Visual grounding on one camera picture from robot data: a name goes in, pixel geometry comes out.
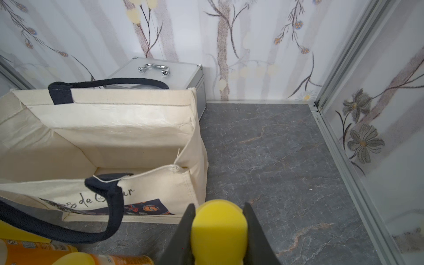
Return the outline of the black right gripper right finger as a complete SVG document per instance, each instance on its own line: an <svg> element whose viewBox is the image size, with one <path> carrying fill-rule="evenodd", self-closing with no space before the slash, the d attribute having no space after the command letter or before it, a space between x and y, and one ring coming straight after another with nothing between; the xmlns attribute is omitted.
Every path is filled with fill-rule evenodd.
<svg viewBox="0 0 424 265"><path fill-rule="evenodd" d="M243 214L248 225L248 242L244 265L281 265L250 203L245 203Z"/></svg>

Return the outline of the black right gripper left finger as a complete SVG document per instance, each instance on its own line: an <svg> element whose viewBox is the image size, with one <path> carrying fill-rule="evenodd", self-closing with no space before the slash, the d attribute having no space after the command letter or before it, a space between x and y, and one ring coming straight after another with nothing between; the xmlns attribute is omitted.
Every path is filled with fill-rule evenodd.
<svg viewBox="0 0 424 265"><path fill-rule="evenodd" d="M191 230L195 218L195 206L187 206L177 230L171 238L158 264L159 265L194 265L191 248Z"/></svg>

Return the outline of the orange bottle yellow cap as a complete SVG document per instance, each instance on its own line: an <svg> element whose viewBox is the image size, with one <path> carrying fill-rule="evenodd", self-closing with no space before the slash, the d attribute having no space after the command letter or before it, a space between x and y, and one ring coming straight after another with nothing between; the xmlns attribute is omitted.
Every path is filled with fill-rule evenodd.
<svg viewBox="0 0 424 265"><path fill-rule="evenodd" d="M77 251L77 248L64 244L1 239L1 265L52 265Z"/></svg>
<svg viewBox="0 0 424 265"><path fill-rule="evenodd" d="M112 256L73 252L59 258L53 265L154 265L148 256Z"/></svg>
<svg viewBox="0 0 424 265"><path fill-rule="evenodd" d="M196 265L242 265L247 243L247 220L239 206L216 199L197 208L191 228Z"/></svg>

